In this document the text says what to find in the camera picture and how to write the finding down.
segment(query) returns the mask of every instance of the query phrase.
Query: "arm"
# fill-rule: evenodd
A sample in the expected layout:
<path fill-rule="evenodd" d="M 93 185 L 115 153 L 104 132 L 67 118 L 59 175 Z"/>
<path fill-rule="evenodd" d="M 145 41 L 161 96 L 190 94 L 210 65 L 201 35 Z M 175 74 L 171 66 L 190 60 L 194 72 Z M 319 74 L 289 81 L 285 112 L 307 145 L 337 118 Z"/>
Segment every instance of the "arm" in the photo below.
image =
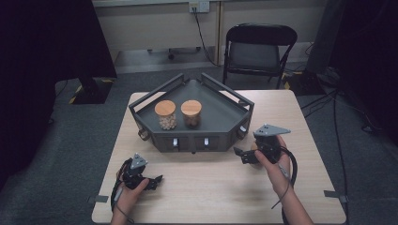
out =
<path fill-rule="evenodd" d="M 277 136 L 279 143 L 281 146 L 286 147 L 284 140 Z M 314 224 L 311 220 L 310 216 L 307 214 L 304 206 L 301 204 L 298 196 L 295 193 L 295 190 L 290 186 L 289 180 L 287 180 L 281 169 L 278 166 L 278 163 L 283 166 L 288 172 L 290 172 L 290 159 L 289 156 L 285 153 L 282 153 L 281 159 L 278 163 L 272 164 L 268 161 L 268 159 L 261 153 L 260 151 L 255 151 L 255 156 L 260 161 L 260 163 L 266 168 L 269 180 L 272 183 L 272 187 L 274 191 L 277 193 L 279 198 L 283 197 L 281 200 L 284 213 L 286 214 L 287 220 L 290 224 Z"/>
<path fill-rule="evenodd" d="M 111 225 L 124 225 L 127 223 L 128 218 L 126 216 L 130 215 L 132 207 L 137 203 L 140 193 L 145 189 L 148 183 L 149 179 L 145 179 L 133 190 L 124 187 L 123 184 L 120 185 L 119 188 L 123 190 L 115 204 Z"/>

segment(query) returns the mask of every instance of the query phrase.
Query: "handheld controller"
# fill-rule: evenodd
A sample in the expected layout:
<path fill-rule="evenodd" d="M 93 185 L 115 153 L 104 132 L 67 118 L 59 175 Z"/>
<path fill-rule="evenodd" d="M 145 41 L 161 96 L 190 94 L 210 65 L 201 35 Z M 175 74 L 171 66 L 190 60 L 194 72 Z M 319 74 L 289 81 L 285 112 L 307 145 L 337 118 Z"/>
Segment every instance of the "handheld controller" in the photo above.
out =
<path fill-rule="evenodd" d="M 255 157 L 255 150 L 260 150 L 267 159 L 275 164 L 281 157 L 281 145 L 275 135 L 290 133 L 289 129 L 275 127 L 273 125 L 264 124 L 262 127 L 254 132 L 255 144 L 257 149 L 243 151 L 239 148 L 234 147 L 235 154 L 242 159 L 242 163 L 258 163 L 257 157 Z"/>
<path fill-rule="evenodd" d="M 126 160 L 123 165 L 121 166 L 119 172 L 117 173 L 117 178 L 115 182 L 114 189 L 112 191 L 111 196 L 111 206 L 112 210 L 114 210 L 115 201 L 118 199 L 118 195 L 120 192 L 117 193 L 118 187 L 121 183 L 124 183 L 125 186 L 129 189 L 135 189 L 137 186 L 146 179 L 143 177 L 142 173 L 144 172 L 145 165 L 148 163 L 143 157 L 136 153 L 134 157 L 129 158 Z M 158 183 L 161 182 L 163 175 L 156 177 L 155 179 L 148 178 L 149 183 L 145 187 L 144 190 L 155 190 L 158 187 Z"/>

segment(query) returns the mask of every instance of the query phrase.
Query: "jar lid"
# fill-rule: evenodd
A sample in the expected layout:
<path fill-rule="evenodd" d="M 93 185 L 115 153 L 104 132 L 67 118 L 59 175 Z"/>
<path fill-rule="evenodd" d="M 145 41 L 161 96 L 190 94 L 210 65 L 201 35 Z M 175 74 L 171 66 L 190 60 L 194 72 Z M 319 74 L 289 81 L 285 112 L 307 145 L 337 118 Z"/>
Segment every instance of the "jar lid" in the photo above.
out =
<path fill-rule="evenodd" d="M 156 114 L 160 116 L 168 116 L 174 113 L 176 110 L 176 105 L 171 100 L 163 100 L 158 102 L 155 106 Z"/>
<path fill-rule="evenodd" d="M 202 110 L 202 104 L 197 100 L 187 100 L 181 105 L 181 111 L 187 116 L 195 116 Z"/>

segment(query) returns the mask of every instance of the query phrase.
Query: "gray carpet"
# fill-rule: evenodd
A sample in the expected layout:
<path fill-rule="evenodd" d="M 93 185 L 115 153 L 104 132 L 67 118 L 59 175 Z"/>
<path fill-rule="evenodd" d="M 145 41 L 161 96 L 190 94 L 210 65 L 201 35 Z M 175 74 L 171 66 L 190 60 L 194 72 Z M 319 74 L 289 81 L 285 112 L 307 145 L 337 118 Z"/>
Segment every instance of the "gray carpet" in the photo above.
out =
<path fill-rule="evenodd" d="M 66 86 L 54 104 L 54 123 L 49 125 L 29 168 L 11 176 L 3 188 L 0 223 L 94 224 L 91 220 L 94 205 L 87 199 L 100 190 L 130 95 L 151 91 L 179 72 L 190 78 L 201 72 L 219 81 L 222 77 L 219 67 L 121 74 L 105 104 L 101 105 L 69 105 L 79 83 L 77 80 L 58 83 L 57 91 Z M 231 76 L 227 83 L 234 89 L 273 88 L 276 79 L 270 84 L 267 79 Z M 298 97 L 298 102 L 305 106 L 319 97 Z M 303 114 L 310 113 L 307 123 L 332 184 L 344 193 L 333 104 L 333 100 L 314 104 L 305 108 Z M 343 92 L 337 96 L 336 124 L 347 176 L 349 222 L 397 224 L 398 172 L 395 170 L 398 163 L 382 142 L 382 136 L 360 129 L 365 122 L 365 117 L 353 108 Z"/>

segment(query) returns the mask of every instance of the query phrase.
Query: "black chair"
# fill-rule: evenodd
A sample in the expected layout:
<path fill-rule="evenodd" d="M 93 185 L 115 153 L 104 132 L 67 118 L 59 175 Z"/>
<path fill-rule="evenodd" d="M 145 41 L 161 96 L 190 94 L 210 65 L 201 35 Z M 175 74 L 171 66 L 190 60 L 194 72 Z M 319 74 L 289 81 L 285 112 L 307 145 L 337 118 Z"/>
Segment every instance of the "black chair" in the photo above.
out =
<path fill-rule="evenodd" d="M 285 25 L 243 23 L 232 27 L 225 41 L 222 83 L 228 73 L 278 77 L 281 84 L 284 66 L 290 50 L 296 43 L 295 30 Z M 279 47 L 287 47 L 282 58 Z"/>

